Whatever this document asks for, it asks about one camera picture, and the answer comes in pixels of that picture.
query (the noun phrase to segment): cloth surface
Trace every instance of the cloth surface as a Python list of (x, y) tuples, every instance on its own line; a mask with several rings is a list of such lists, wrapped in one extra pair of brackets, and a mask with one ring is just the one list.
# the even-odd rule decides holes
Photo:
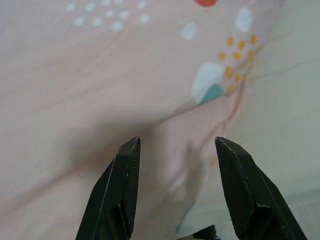
[(74, 238), (95, 181), (133, 135), (133, 237), (174, 239), (282, 2), (2, 1), (1, 239)]
[[(250, 76), (245, 107), (227, 135), (276, 184), (307, 239), (320, 239), (319, 11), (320, 1), (285, 2)], [(180, 234), (215, 224), (222, 239), (238, 239), (218, 167), (212, 169)]]

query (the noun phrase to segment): textured metal jaw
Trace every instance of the textured metal jaw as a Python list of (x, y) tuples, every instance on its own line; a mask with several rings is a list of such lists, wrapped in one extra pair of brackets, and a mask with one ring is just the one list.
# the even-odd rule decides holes
[(140, 139), (121, 146), (95, 184), (76, 240), (128, 240), (134, 228), (140, 164)]
[(217, 137), (224, 197), (240, 240), (306, 240), (284, 198), (240, 145)]

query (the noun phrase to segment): pink fabric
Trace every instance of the pink fabric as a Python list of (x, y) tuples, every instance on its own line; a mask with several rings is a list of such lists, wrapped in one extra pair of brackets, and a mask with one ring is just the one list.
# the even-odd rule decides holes
[(174, 239), (282, 2), (1, 1), (0, 238), (73, 239), (95, 181), (140, 135), (133, 239)]

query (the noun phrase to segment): teal shape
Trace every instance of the teal shape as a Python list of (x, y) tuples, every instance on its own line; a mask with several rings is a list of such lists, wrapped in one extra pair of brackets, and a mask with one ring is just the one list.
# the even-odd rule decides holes
[(219, 84), (213, 84), (205, 93), (204, 97), (199, 102), (199, 105), (206, 104), (207, 102), (210, 102), (213, 99), (221, 97), (222, 95), (224, 95), (224, 93), (224, 89)]

